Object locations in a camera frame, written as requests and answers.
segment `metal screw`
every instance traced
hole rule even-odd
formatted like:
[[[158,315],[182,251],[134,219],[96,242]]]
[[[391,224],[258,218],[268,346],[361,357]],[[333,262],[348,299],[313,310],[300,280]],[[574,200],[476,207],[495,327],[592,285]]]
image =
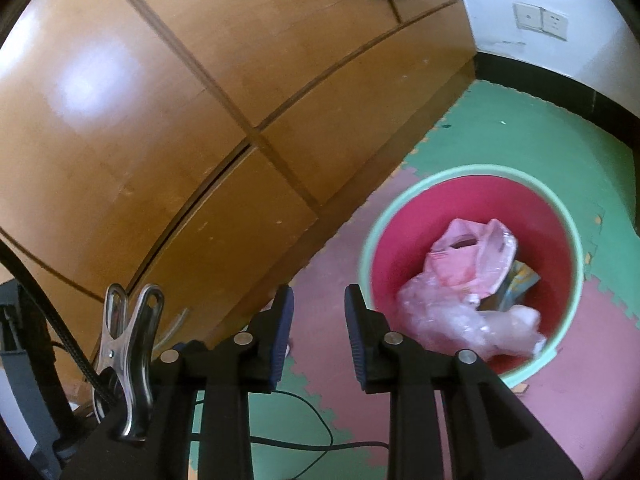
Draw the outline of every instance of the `metal screw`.
[[[248,332],[238,332],[234,336],[234,343],[236,343],[237,345],[248,345],[253,340],[254,336],[252,336]]]
[[[178,357],[180,357],[180,354],[173,348],[171,348],[170,350],[165,350],[160,354],[160,360],[163,363],[175,363],[178,360]]]
[[[385,343],[389,345],[399,345],[403,339],[402,334],[398,332],[387,332],[385,334]]]
[[[464,364],[471,365],[476,362],[478,355],[473,350],[461,350],[458,352],[458,359]]]

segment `green bin rim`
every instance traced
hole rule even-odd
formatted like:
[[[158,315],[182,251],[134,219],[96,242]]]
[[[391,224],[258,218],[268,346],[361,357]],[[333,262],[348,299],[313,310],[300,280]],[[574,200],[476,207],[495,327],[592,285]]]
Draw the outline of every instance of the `green bin rim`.
[[[574,219],[566,206],[551,189],[538,179],[524,173],[523,171],[514,170],[513,168],[508,168],[506,166],[471,164],[469,166],[459,166],[451,168],[450,170],[441,171],[417,182],[396,197],[396,199],[393,200],[393,202],[385,209],[373,225],[364,243],[364,248],[360,257],[358,281],[367,307],[371,310],[375,310],[369,277],[371,275],[371,267],[373,264],[373,258],[376,254],[378,241],[380,240],[382,233],[385,231],[386,226],[405,204],[423,191],[436,186],[436,184],[443,183],[446,180],[471,175],[500,176],[508,178],[528,187],[530,190],[540,195],[554,210],[562,224],[562,227],[567,233],[572,261],[574,262],[574,271],[572,273],[573,283],[569,294],[566,313],[562,318],[562,322],[556,329],[556,332],[548,339],[546,346],[540,354],[519,367],[500,375],[500,378],[504,383],[507,384],[508,387],[513,388],[516,384],[529,379],[534,373],[539,371],[540,368],[548,364],[548,362],[556,356],[558,344],[562,341],[567,330],[569,330],[572,320],[574,320],[575,313],[578,309],[578,302],[580,301],[580,295],[582,293],[584,264],[582,259],[582,243],[580,241],[578,229],[576,228]]]

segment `floor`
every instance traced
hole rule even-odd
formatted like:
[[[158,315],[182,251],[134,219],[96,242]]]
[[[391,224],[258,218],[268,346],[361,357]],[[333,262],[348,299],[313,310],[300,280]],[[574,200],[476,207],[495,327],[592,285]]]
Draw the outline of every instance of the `floor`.
[[[558,356],[530,378],[523,402],[583,472],[596,480],[640,421],[640,240],[630,150],[582,118],[527,94],[475,82],[396,172],[300,270],[296,311],[280,388],[321,410],[336,442],[388,440],[388,397],[356,382],[344,323],[343,291],[357,281],[363,242],[400,192],[437,171],[471,163],[511,166],[542,180],[569,208],[588,262],[577,315]],[[327,444],[297,399],[251,396],[252,434]],[[293,478],[314,452],[253,445],[257,480]],[[304,480],[383,479],[386,451],[326,455]]]

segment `electrical socket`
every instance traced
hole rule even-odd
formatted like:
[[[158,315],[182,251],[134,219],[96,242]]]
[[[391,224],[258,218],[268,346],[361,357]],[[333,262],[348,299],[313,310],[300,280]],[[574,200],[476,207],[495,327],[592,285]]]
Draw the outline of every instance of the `electrical socket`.
[[[542,30],[542,9],[540,9],[540,7],[527,4],[513,4],[513,11],[516,14],[518,27]]]
[[[542,30],[566,41],[569,19],[562,14],[542,9]]]

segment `trash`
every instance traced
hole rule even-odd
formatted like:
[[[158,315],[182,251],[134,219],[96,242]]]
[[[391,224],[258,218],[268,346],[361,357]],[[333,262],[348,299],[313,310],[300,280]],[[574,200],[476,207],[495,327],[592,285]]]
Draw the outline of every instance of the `trash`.
[[[523,395],[529,389],[529,385],[527,383],[519,383],[516,384],[511,391],[516,395]]]
[[[456,218],[432,245],[424,272],[433,272],[443,286],[480,299],[498,290],[511,268],[518,243],[498,220],[480,224]]]
[[[515,261],[497,292],[482,300],[479,309],[506,312],[513,305],[519,303],[524,294],[539,280],[540,276],[531,267]]]
[[[496,219],[452,221],[432,246],[423,272],[398,292],[404,332],[429,350],[454,354],[469,348],[485,361],[498,354],[538,354],[546,344],[537,332],[540,313],[513,303],[539,276],[514,262],[516,247],[513,234]],[[484,298],[496,310],[478,310]]]

